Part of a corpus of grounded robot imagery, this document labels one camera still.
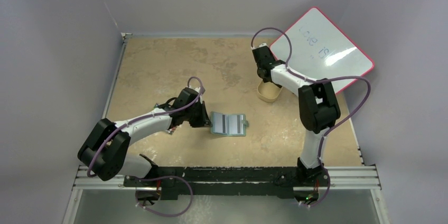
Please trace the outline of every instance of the black bracket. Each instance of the black bracket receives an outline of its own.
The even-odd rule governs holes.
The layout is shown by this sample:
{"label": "black bracket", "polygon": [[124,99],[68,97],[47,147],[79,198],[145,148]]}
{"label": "black bracket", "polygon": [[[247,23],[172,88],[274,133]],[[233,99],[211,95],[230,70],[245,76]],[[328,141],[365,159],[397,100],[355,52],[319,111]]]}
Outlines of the black bracket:
{"label": "black bracket", "polygon": [[[173,105],[165,103],[163,105],[159,105],[159,107],[166,111],[179,109],[191,103],[196,96],[198,96],[198,94],[199,93],[194,89],[184,88],[177,98],[172,98],[174,99]],[[206,104],[204,101],[202,103],[199,101],[195,102],[187,109],[170,114],[170,116],[172,117],[170,128],[179,126],[184,121],[188,121],[190,126],[193,128],[212,126],[212,122],[207,115]]]}
{"label": "black bracket", "polygon": [[331,82],[299,88],[298,106],[303,126],[314,133],[334,126],[336,120],[341,117],[341,110]]}
{"label": "black bracket", "polygon": [[252,50],[252,54],[254,55],[255,62],[257,63],[258,76],[263,79],[263,82],[272,82],[270,71],[274,67],[279,64],[284,64],[285,62],[282,60],[276,60],[268,46],[260,46],[255,48]]}
{"label": "black bracket", "polygon": [[[107,118],[98,121],[79,150],[78,159],[89,166],[100,145],[116,129],[115,124]],[[106,145],[99,153],[92,171],[101,180],[107,181],[113,178],[122,169],[129,142],[129,134],[120,131],[111,140],[110,145]]]}

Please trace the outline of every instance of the small whiteboard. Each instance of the small whiteboard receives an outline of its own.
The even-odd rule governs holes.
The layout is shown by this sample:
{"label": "small whiteboard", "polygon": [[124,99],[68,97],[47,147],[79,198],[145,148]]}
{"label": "small whiteboard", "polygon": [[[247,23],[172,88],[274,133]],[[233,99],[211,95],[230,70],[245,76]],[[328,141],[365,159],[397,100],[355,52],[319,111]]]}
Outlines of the small whiteboard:
{"label": "small whiteboard", "polygon": [[[310,78],[323,79],[340,76],[363,76],[375,64],[322,12],[313,7],[287,31],[293,53],[290,67]],[[277,59],[286,61],[289,45],[284,35],[270,49]],[[339,93],[355,80],[332,82]]]}

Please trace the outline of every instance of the wooden tabletop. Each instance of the wooden tabletop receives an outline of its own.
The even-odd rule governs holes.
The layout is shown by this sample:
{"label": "wooden tabletop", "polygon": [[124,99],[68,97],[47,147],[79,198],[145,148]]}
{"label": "wooden tabletop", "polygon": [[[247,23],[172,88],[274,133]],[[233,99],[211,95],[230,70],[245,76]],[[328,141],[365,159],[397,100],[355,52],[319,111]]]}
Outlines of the wooden tabletop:
{"label": "wooden tabletop", "polygon": [[[259,39],[270,42],[273,39]],[[199,77],[208,113],[243,113],[250,126],[246,137],[225,137],[186,122],[173,135],[153,134],[129,147],[165,166],[295,166],[305,128],[297,97],[284,89],[272,104],[258,99],[260,79],[249,38],[131,38],[125,50],[107,117],[130,119],[151,111],[156,103],[177,97],[190,76]],[[338,95],[341,117],[347,115]],[[352,128],[346,122],[328,137],[328,166],[361,165]]]}

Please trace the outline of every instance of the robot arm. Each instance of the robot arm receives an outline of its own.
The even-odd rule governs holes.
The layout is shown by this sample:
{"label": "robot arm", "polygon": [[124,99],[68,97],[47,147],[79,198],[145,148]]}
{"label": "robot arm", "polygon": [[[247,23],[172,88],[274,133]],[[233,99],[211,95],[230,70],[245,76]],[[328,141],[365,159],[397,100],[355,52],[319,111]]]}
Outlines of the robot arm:
{"label": "robot arm", "polygon": [[[334,126],[341,116],[333,86],[330,82],[312,83],[316,80],[306,81],[292,75],[287,71],[285,62],[276,60],[265,43],[253,48],[252,53],[257,63],[257,74],[263,82],[283,86],[298,96],[300,120],[306,128],[306,133],[300,162],[297,164],[302,164],[305,169],[318,167],[320,141],[324,133]],[[326,139],[322,143],[322,153],[325,144]]]}
{"label": "robot arm", "polygon": [[165,131],[188,121],[191,127],[211,127],[212,123],[207,115],[205,102],[202,96],[198,101],[186,109],[180,108],[188,105],[199,95],[199,89],[184,88],[177,98],[171,98],[159,105],[151,112],[144,114],[143,119],[133,118],[125,121],[111,122],[101,119],[78,152],[78,159],[89,166],[98,152],[100,145],[118,128],[121,129],[112,139],[110,145],[103,148],[93,165],[93,172],[103,181],[113,178],[117,174],[144,178],[155,164],[144,155],[127,154],[127,149],[135,142],[156,132]]}

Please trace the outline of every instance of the tan container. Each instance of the tan container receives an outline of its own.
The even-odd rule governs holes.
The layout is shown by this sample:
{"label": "tan container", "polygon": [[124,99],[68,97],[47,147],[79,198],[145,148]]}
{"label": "tan container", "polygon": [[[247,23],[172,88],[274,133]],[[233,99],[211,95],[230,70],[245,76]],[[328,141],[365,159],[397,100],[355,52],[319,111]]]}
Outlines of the tan container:
{"label": "tan container", "polygon": [[261,81],[257,87],[257,96],[265,102],[275,102],[282,88],[277,87],[274,83]]}

